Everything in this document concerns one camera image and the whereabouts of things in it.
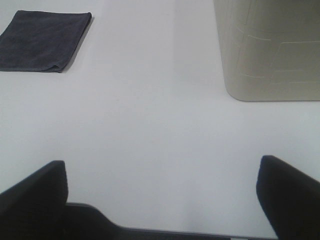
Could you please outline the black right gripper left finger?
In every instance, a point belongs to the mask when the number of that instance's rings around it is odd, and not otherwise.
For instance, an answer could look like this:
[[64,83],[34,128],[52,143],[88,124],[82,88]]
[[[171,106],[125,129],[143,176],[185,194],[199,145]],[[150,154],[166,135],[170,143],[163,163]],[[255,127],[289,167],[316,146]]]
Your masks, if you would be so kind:
[[53,240],[67,198],[65,163],[51,161],[0,194],[0,238]]

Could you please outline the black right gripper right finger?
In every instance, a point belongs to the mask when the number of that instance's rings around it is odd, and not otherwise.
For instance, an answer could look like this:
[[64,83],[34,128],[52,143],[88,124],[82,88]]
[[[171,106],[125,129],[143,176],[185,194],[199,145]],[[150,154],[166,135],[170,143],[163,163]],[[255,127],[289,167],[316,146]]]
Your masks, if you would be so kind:
[[320,238],[319,181],[273,155],[264,155],[256,194],[278,239]]

